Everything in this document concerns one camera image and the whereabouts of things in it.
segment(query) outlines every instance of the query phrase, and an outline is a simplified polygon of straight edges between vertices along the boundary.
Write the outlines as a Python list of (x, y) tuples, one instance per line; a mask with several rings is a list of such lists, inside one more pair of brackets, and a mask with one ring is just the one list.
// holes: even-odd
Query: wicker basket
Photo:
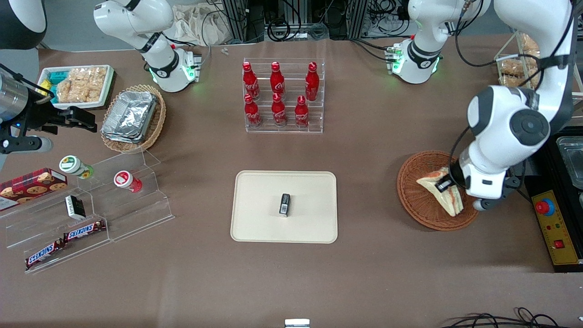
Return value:
[[(144, 141), (140, 142), (139, 144), (132, 144), (130, 142), (121, 142), (121, 141), (113, 141), (107, 139), (103, 134), (101, 134), (101, 139), (107, 146), (107, 148), (118, 151), (118, 152), (127, 152), (138, 147), (142, 147), (143, 149), (150, 148), (154, 142), (158, 139), (158, 136), (162, 132), (162, 126), (164, 125), (164, 119), (166, 119), (166, 104), (164, 103), (164, 99), (158, 90), (149, 86), (149, 85), (136, 85), (131, 86), (124, 91), (136, 91), (136, 92), (150, 92), (151, 94), (155, 95), (157, 98), (156, 107), (154, 108), (154, 114), (152, 115), (152, 119), (150, 120), (150, 126), (148, 126), (146, 131), (146, 136)], [(111, 108), (113, 104), (117, 100), (117, 98), (121, 95), (120, 92), (117, 96), (115, 96), (114, 100), (110, 103), (109, 107), (107, 108), (107, 112), (103, 121), (107, 119), (109, 113), (111, 113)]]
[(478, 215), (472, 205), (474, 197), (460, 190), (463, 210), (451, 217), (440, 203), (417, 179), (447, 166), (449, 154), (440, 151), (420, 152), (405, 161), (397, 177), (397, 191), (401, 204), (419, 223), (439, 231), (453, 231), (465, 228)]

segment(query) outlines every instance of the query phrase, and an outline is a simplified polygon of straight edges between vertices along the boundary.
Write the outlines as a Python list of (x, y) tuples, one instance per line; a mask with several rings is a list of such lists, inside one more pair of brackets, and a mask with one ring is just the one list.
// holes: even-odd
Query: table surface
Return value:
[[(466, 57), (485, 62), (507, 38), (460, 42)], [(24, 274), (21, 252), (0, 247), (2, 327), (281, 327), (294, 317), (313, 327), (438, 327), (472, 312), (514, 317), (516, 306), (580, 324), (583, 275), (552, 273), (533, 209), (519, 195), (455, 232), (419, 225), (397, 196), (401, 164), (419, 151), (450, 150), (472, 96), (496, 84), (495, 67), (463, 64), (452, 40), (422, 85), (389, 76), (348, 41), (228, 46), (228, 56), (219, 48), (200, 83), (163, 93), (168, 115), (150, 150), (176, 218), (35, 275)], [(324, 134), (245, 133), (244, 57), (324, 57)], [(114, 94), (153, 84), (137, 51), (41, 50), (40, 58), (41, 67), (112, 65)], [(101, 121), (103, 111), (96, 114)], [(49, 153), (9, 156), (0, 179), (56, 167), (70, 153), (87, 163), (116, 154), (80, 129), (60, 128), (53, 141)], [(333, 172), (336, 242), (232, 240), (242, 170)]]

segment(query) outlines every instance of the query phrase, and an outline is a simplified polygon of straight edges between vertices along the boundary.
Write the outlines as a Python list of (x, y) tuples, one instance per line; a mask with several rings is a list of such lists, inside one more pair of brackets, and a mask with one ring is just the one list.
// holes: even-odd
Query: emergency stop button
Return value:
[(535, 210), (537, 213), (549, 217), (554, 214), (554, 203), (548, 198), (543, 198), (542, 200), (536, 202)]

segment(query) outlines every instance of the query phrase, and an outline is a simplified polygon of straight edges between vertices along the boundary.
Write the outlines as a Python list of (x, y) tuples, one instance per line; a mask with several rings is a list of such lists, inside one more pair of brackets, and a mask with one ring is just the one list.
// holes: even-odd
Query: clear acrylic stand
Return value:
[[(65, 260), (72, 259), (110, 242), (132, 236), (145, 229), (174, 218), (168, 197), (160, 191), (152, 169), (159, 164), (150, 152), (138, 148), (92, 165), (93, 176), (75, 179), (68, 176), (72, 189), (52, 193), (38, 201), (15, 207), (2, 217), (6, 223), (6, 244), (10, 249), (24, 252), (23, 260), (63, 237), (64, 233), (101, 219), (107, 230), (68, 242), (61, 250), (48, 256), (26, 273), (37, 273)], [(130, 171), (142, 181), (142, 189), (132, 193), (116, 187), (114, 175), (120, 170)], [(87, 218), (77, 221), (68, 217), (65, 197), (74, 195), (83, 201)]]
[[(320, 134), (324, 132), (324, 80), (325, 80), (325, 61), (323, 58), (245, 58), (244, 61), (251, 63), (253, 71), (259, 80), (259, 99), (256, 104), (259, 107), (259, 114), (263, 124), (258, 128), (250, 127), (245, 119), (245, 129), (249, 133), (308, 133)], [(286, 105), (287, 125), (279, 128), (275, 126), (271, 104), (273, 102), (273, 93), (269, 77), (271, 76), (271, 63), (279, 62), (281, 72), (285, 77), (286, 96), (284, 104)], [(308, 73), (308, 64), (315, 61), (318, 64), (318, 75), (320, 85), (318, 96), (313, 102), (306, 102), (308, 105), (308, 128), (298, 128), (296, 126), (295, 108), (297, 97), (305, 95), (305, 76)], [(246, 94), (245, 85), (243, 86), (243, 96)]]

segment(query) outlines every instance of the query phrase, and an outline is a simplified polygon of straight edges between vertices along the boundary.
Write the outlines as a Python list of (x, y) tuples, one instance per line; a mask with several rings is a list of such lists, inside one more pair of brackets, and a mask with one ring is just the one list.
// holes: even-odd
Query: snickers bar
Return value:
[(59, 238), (59, 240), (55, 240), (47, 247), (39, 250), (38, 252), (24, 260), (26, 262), (26, 269), (28, 270), (32, 268), (32, 266), (34, 266), (35, 264), (46, 259), (48, 256), (54, 254), (57, 250), (63, 248), (63, 246), (65, 246), (65, 243), (61, 238)]
[(83, 226), (79, 229), (75, 229), (71, 232), (64, 233), (63, 240), (65, 243), (70, 242), (72, 239), (81, 238), (93, 233), (95, 231), (101, 231), (107, 229), (105, 220), (96, 221), (90, 225)]

